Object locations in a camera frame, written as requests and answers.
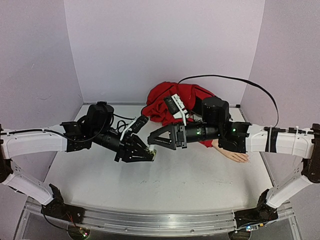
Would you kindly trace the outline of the white nail polish cap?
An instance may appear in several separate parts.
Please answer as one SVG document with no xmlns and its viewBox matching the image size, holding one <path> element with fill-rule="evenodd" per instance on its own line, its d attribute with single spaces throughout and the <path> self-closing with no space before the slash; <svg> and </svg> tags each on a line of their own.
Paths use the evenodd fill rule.
<svg viewBox="0 0 320 240">
<path fill-rule="evenodd" d="M 151 144 L 148 149 L 149 151 L 153 152 L 155 150 L 155 145 Z"/>
</svg>

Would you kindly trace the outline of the clear nail polish bottle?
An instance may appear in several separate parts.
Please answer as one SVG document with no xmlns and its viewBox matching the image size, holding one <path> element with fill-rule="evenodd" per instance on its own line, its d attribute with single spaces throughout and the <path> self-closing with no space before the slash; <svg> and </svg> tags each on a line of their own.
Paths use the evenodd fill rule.
<svg viewBox="0 0 320 240">
<path fill-rule="evenodd" d="M 149 154 L 151 156 L 151 161 L 153 162 L 156 158 L 157 150 L 156 149 L 149 150 Z"/>
</svg>

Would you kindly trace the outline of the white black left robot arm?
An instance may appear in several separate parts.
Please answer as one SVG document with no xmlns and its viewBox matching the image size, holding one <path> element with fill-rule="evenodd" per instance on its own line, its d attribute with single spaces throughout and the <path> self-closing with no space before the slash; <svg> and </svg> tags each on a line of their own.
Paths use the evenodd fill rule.
<svg viewBox="0 0 320 240">
<path fill-rule="evenodd" d="M 80 123 L 63 122 L 46 128 L 0 131 L 0 183 L 47 206 L 56 218 L 64 218 L 67 206 L 60 190 L 27 174 L 13 158 L 43 152 L 77 152 L 97 144 L 115 152 L 114 160 L 125 163 L 152 162 L 156 151 L 130 127 L 122 133 L 111 127 L 89 131 Z"/>
</svg>

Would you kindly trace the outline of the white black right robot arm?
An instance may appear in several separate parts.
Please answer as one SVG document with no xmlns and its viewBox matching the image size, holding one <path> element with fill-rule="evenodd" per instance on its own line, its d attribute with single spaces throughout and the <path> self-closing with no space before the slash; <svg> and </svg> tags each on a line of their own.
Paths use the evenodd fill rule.
<svg viewBox="0 0 320 240">
<path fill-rule="evenodd" d="M 277 209 L 283 202 L 312 184 L 320 182 L 320 126 L 279 128 L 249 122 L 220 123 L 203 121 L 169 124 L 147 138 L 149 145 L 176 150 L 188 143 L 218 140 L 218 146 L 236 153 L 265 152 L 302 158 L 302 164 L 284 181 L 261 195 L 262 205 Z"/>
</svg>

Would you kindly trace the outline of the mannequin hand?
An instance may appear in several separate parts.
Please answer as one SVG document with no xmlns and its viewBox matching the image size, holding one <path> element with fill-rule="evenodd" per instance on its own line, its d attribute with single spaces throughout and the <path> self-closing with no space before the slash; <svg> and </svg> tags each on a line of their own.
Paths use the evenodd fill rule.
<svg viewBox="0 0 320 240">
<path fill-rule="evenodd" d="M 228 151 L 223 148 L 220 148 L 217 139 L 214 139 L 211 144 L 212 144 L 212 147 L 215 148 L 220 154 L 222 154 L 223 156 L 225 156 L 226 158 L 234 162 L 248 163 L 250 161 L 249 156 L 246 153 L 232 152 L 232 151 Z"/>
</svg>

